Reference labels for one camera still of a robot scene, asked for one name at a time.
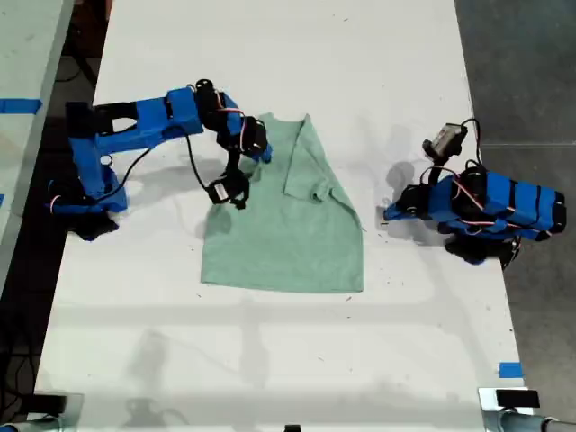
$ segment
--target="green t-shirt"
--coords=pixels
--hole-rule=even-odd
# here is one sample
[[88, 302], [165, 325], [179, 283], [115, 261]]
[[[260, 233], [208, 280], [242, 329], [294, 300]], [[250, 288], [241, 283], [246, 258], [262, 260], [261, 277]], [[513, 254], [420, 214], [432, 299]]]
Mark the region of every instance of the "green t-shirt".
[[310, 116], [261, 117], [272, 162], [252, 172], [243, 211], [216, 205], [208, 215], [202, 282], [296, 293], [363, 290], [360, 221], [332, 173]]

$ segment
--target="red wire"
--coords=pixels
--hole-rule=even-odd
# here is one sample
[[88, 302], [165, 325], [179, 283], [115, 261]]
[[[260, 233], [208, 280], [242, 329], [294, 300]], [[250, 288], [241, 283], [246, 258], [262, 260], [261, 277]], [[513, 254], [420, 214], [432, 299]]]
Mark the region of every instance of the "red wire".
[[[222, 107], [222, 103], [220, 101], [220, 94], [218, 93], [218, 91], [216, 91], [216, 100], [218, 101], [218, 106], [219, 106], [219, 110], [223, 113], [238, 113], [240, 114], [242, 117], [246, 117], [246, 115], [244, 115], [244, 113], [238, 109], [238, 108], [223, 108]], [[240, 129], [240, 150], [243, 150], [243, 143], [244, 143], [244, 128], [246, 127], [246, 121], [242, 122], [242, 129]]]

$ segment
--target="gray floor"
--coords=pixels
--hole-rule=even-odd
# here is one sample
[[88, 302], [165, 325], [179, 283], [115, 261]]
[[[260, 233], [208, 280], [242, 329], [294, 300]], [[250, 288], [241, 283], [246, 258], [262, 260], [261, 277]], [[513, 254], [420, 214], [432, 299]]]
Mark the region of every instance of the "gray floor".
[[576, 421], [576, 1], [456, 0], [484, 162], [566, 194], [568, 229], [505, 272], [527, 384]]

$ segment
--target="adjacent table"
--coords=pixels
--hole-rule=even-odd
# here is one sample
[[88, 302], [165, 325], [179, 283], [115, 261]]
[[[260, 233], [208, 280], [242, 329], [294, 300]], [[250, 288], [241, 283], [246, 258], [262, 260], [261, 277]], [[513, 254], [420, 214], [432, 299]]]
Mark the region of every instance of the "adjacent table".
[[74, 0], [0, 0], [0, 98], [40, 99], [36, 115], [0, 115], [0, 293], [18, 238]]
[[[364, 226], [364, 292], [200, 284], [210, 204], [174, 140], [132, 173], [120, 230], [68, 236], [37, 391], [81, 393], [79, 430], [483, 430], [477, 388], [523, 384], [497, 372], [518, 360], [500, 265], [376, 215], [471, 115], [453, 1], [114, 2], [96, 104], [203, 77], [246, 113], [310, 114]], [[214, 178], [224, 152], [192, 140]]]

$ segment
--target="black cable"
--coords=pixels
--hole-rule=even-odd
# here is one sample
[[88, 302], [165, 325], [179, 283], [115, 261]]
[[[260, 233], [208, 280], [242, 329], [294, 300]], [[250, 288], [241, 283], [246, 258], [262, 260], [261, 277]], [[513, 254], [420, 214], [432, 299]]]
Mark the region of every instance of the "black cable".
[[[194, 162], [194, 156], [192, 154], [192, 143], [190, 142], [190, 138], [188, 137], [188, 134], [186, 133], [186, 130], [179, 125], [174, 125], [174, 126], [169, 126], [167, 128], [165, 128], [164, 130], [162, 130], [162, 135], [166, 135], [167, 131], [170, 131], [171, 129], [176, 129], [178, 131], [181, 131], [184, 134], [184, 138], [186, 139], [186, 144], [188, 146], [188, 156], [190, 157], [190, 164], [192, 165], [192, 170], [194, 171], [194, 174], [196, 175], [196, 178], [198, 179], [198, 183], [200, 184], [200, 186], [202, 187], [202, 189], [204, 191], [207, 191], [208, 189], [206, 188], [206, 185], [204, 184], [204, 182], [202, 181], [202, 179], [200, 178], [200, 174], [198, 173], [198, 168], [196, 167], [196, 164]], [[90, 207], [88, 207], [88, 209], [90, 209], [91, 207], [93, 207], [94, 205], [102, 202], [103, 200], [110, 198], [111, 196], [116, 195], [123, 187], [124, 185], [126, 185], [126, 182], [128, 181], [128, 177], [130, 176], [130, 172], [132, 171], [132, 169], [150, 152], [152, 151], [154, 147], [150, 147], [148, 148], [145, 152], [143, 152], [140, 156], [136, 157], [136, 159], [134, 159], [134, 162], [132, 162], [130, 164], [130, 166], [128, 167], [128, 170], [126, 171], [126, 174], [124, 175], [124, 178], [122, 179], [122, 181], [120, 182], [120, 184], [118, 184], [118, 187], [116, 189], [114, 189], [113, 191], [107, 193], [106, 195], [101, 196], [100, 198], [98, 198], [97, 200], [95, 200], [92, 205]]]
[[460, 123], [460, 126], [465, 126], [466, 123], [470, 122], [473, 122], [476, 126], [476, 159], [478, 160], [478, 163], [483, 166], [482, 158], [480, 157], [480, 142], [482, 139], [482, 128], [480, 126], [480, 122], [475, 117], [471, 117], [470, 119], [466, 119]]
[[76, 73], [73, 76], [71, 76], [70, 78], [56, 79], [55, 82], [57, 82], [57, 83], [69, 83], [70, 81], [74, 81], [76, 78], [80, 77], [81, 73], [82, 73], [82, 69], [79, 67], [78, 70], [76, 71]]
[[[21, 401], [23, 398], [25, 398], [26, 396], [28, 396], [25, 393], [22, 393], [20, 391], [20, 380], [19, 380], [19, 375], [21, 370], [24, 367], [24, 364], [26, 363], [26, 360], [29, 361], [30, 364], [30, 368], [31, 368], [31, 375], [32, 375], [32, 392], [31, 394], [33, 394], [33, 388], [34, 385], [36, 383], [36, 369], [34, 367], [34, 361], [33, 361], [33, 341], [32, 341], [32, 336], [30, 334], [30, 332], [28, 331], [28, 328], [26, 326], [26, 322], [23, 319], [22, 316], [16, 317], [17, 320], [19, 320], [20, 322], [16, 322], [16, 330], [19, 330], [21, 332], [21, 334], [23, 334], [24, 338], [25, 338], [25, 342], [26, 345], [28, 347], [28, 353], [27, 355], [22, 355], [22, 361], [20, 362], [20, 364], [18, 365], [18, 367], [16, 368], [16, 370], [14, 371], [14, 384], [15, 384], [15, 389], [12, 389], [10, 387], [10, 385], [7, 382], [7, 377], [8, 377], [8, 372], [9, 372], [9, 362], [10, 359], [14, 357], [14, 345], [16, 343], [16, 339], [12, 338], [12, 334], [15, 334], [15, 331], [12, 332], [10, 331], [10, 329], [6, 329], [5, 326], [7, 325], [6, 322], [0, 322], [0, 333], [2, 333], [4, 340], [6, 341], [6, 343], [8, 344], [8, 353], [7, 353], [7, 363], [6, 363], [6, 368], [4, 370], [4, 376], [0, 377], [0, 392], [1, 392], [1, 396], [2, 396], [2, 404], [0, 405], [1, 409], [0, 409], [0, 417], [2, 417], [14, 404], [16, 404], [16, 402]], [[10, 393], [14, 396], [14, 399], [9, 403], [9, 404], [5, 404], [5, 400], [6, 400], [6, 393]], [[17, 416], [18, 416], [19, 412], [18, 410], [16, 410], [16, 412], [7, 420], [8, 422], [12, 422]]]
[[116, 195], [123, 187], [124, 185], [126, 185], [126, 182], [128, 181], [128, 177], [130, 176], [130, 172], [132, 171], [132, 169], [136, 166], [136, 164], [138, 164], [150, 151], [152, 151], [153, 147], [148, 148], [145, 152], [143, 152], [140, 156], [136, 157], [136, 159], [134, 159], [134, 162], [132, 162], [130, 164], [130, 166], [128, 167], [128, 170], [126, 171], [126, 174], [124, 175], [124, 178], [122, 179], [122, 181], [120, 182], [120, 184], [118, 184], [118, 187], [116, 189], [114, 189], [113, 191], [102, 195], [100, 198], [94, 200], [94, 202], [92, 203], [92, 206], [102, 202], [103, 200], [110, 198], [111, 196]]
[[200, 178], [200, 173], [198, 172], [198, 168], [196, 167], [196, 163], [194, 162], [194, 155], [192, 154], [192, 143], [190, 142], [190, 137], [188, 137], [188, 133], [186, 133], [186, 129], [184, 129], [182, 126], [174, 125], [174, 126], [171, 126], [169, 128], [164, 129], [162, 131], [162, 134], [165, 134], [170, 129], [176, 129], [178, 131], [181, 131], [184, 134], [184, 138], [186, 139], [186, 145], [188, 147], [188, 157], [190, 158], [190, 165], [192, 166], [192, 170], [194, 171], [194, 175], [196, 176], [196, 179], [198, 180], [198, 183], [200, 184], [202, 189], [204, 191], [208, 192], [208, 188], [206, 187], [206, 185], [204, 184], [204, 182]]

